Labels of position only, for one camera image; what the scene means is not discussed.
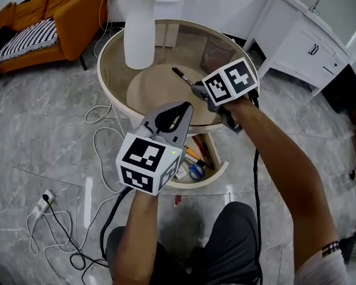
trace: black cable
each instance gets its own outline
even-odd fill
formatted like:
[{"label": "black cable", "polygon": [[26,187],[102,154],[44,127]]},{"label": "black cable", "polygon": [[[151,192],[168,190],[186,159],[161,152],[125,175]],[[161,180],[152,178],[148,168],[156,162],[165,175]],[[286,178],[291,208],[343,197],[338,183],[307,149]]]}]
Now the black cable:
[{"label": "black cable", "polygon": [[[67,231],[65,230],[65,228],[63,227],[63,225],[59,222],[57,216],[55,215],[55,212],[53,210],[53,207],[51,206],[51,204],[49,203],[49,196],[44,194],[42,195],[42,198],[44,201],[47,202],[47,204],[49,205],[50,209],[52,210],[52,213],[53,213],[53,216],[55,218],[55,220],[57,221],[57,223],[60,225],[60,227],[62,228],[62,230],[65,232],[65,234],[67,235],[67,238],[69,239],[69,242],[74,246],[74,248],[77,250],[77,253],[76,254],[72,254],[69,258],[70,260],[70,264],[76,269],[76,270],[83,270],[86,268],[86,263],[85,263],[85,259],[89,259],[92,263],[85,269],[85,271],[83,272],[82,274],[82,282],[83,284],[85,284],[84,280],[83,280],[83,276],[84,274],[87,272],[87,270],[93,265],[93,264],[98,264],[100,266],[103,266],[103,267],[108,267],[108,265],[106,264],[103,264],[101,263],[100,261],[102,261],[101,259],[92,259],[90,258],[89,256],[83,254],[79,248],[76,246],[75,243],[73,243],[73,241],[71,240],[71,237],[70,235],[67,233]],[[72,262],[72,258],[75,257],[75,256],[80,256],[82,261],[83,261],[83,266],[82,267],[77,267],[73,262]]]},{"label": "black cable", "polygon": [[127,186],[124,188],[124,190],[122,192],[120,192],[119,197],[117,198],[116,203],[114,204],[114,206],[111,210],[111,213],[108,216],[107,221],[105,222],[103,228],[100,231],[99,243],[100,243],[101,256],[105,260],[107,260],[107,255],[106,255],[106,251],[104,250],[104,234],[106,233],[106,230],[107,230],[109,224],[113,220],[113,217],[115,216],[116,210],[119,207],[121,201],[123,200],[125,195],[127,195],[129,192],[131,192],[131,190],[133,190],[133,188]]},{"label": "black cable", "polygon": [[[250,99],[256,106],[256,108],[259,109],[259,93],[257,92],[256,89],[252,90],[249,92]],[[259,189],[258,189],[258,160],[259,160],[259,152],[256,149],[255,151],[255,159],[253,161],[253,179],[254,179],[254,184],[255,184],[255,198],[256,198],[256,211],[257,211],[257,227],[258,227],[258,235],[259,235],[259,241],[258,241],[258,247],[256,250],[256,266],[260,278],[259,284],[262,285],[263,282],[263,275],[262,275],[262,269],[260,265],[260,254],[261,254],[261,248],[262,248],[262,241],[261,241],[261,217],[260,217],[260,197],[259,197]]]}]

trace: cabinet door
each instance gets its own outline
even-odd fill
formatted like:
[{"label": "cabinet door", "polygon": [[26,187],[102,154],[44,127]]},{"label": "cabinet door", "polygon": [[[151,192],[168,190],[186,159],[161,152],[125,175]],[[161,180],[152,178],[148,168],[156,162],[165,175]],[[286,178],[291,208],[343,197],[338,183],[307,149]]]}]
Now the cabinet door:
[{"label": "cabinet door", "polygon": [[304,28],[294,28],[283,42],[276,64],[288,68],[312,81],[317,86],[319,72],[334,51]]}]

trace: power strip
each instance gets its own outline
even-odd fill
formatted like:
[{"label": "power strip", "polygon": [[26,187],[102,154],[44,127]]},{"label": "power strip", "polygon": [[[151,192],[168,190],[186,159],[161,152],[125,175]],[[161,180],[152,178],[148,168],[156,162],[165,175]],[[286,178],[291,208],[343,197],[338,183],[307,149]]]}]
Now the power strip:
[{"label": "power strip", "polygon": [[[49,204],[51,204],[55,199],[54,193],[50,190],[46,190],[44,192],[44,194],[46,194],[49,197]],[[49,205],[47,204],[46,201],[43,200],[43,198],[41,196],[40,200],[38,201],[37,205],[33,208],[32,212],[33,212],[35,218],[39,219],[40,216],[42,215],[42,213],[45,213],[48,208],[49,208]]]}]

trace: gray tile floor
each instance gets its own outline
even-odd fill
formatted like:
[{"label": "gray tile floor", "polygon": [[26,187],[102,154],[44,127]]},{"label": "gray tile floor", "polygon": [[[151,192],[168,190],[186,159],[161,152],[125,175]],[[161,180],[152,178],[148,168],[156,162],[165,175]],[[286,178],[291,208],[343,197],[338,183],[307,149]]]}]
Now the gray tile floor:
[{"label": "gray tile floor", "polygon": [[[4,284],[59,284],[47,266],[43,250],[53,241],[40,220],[35,237],[41,249],[29,248],[25,220],[45,189],[56,194],[55,207],[68,210],[74,222],[74,239],[81,244],[87,223],[99,204],[111,196],[101,182],[92,138],[101,126],[117,128],[112,114],[94,125],[84,122],[88,109],[108,104],[96,73],[91,49],[84,55],[88,70],[79,62],[56,62],[6,75],[0,86],[0,278]],[[269,71],[261,81],[261,109],[313,160],[318,168],[338,233],[344,238],[356,227],[356,182],[348,172],[356,166],[353,127],[346,115],[336,114],[324,97],[312,98],[306,84],[285,74]],[[98,116],[92,113],[91,120]],[[130,123],[124,119],[124,126]],[[160,242],[177,257],[206,242],[217,215],[230,196],[255,208],[253,192],[253,144],[245,133],[226,129],[213,134],[222,160],[230,162],[216,182],[196,190],[167,187],[160,196]],[[101,131],[97,145],[104,174],[116,186],[115,157],[121,140]],[[263,162],[259,162],[264,284],[293,282],[293,224],[287,207],[274,187]],[[183,195],[174,205],[175,195]],[[121,203],[110,229],[124,225],[133,195]],[[100,229],[113,205],[103,205],[88,234],[84,252],[100,257]],[[63,233],[51,217],[59,240]],[[47,254],[58,274],[70,284],[81,284],[69,255],[58,248]],[[110,284],[105,268],[95,265],[85,276],[87,284]]]}]

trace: scissors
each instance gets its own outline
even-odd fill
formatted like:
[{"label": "scissors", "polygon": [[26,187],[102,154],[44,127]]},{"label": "scissors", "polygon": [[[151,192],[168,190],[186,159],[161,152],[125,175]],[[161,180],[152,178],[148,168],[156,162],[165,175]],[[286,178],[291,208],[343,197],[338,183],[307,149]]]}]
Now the scissors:
[{"label": "scissors", "polygon": [[205,176],[204,168],[198,164],[190,164],[188,171],[192,180],[199,181]]}]

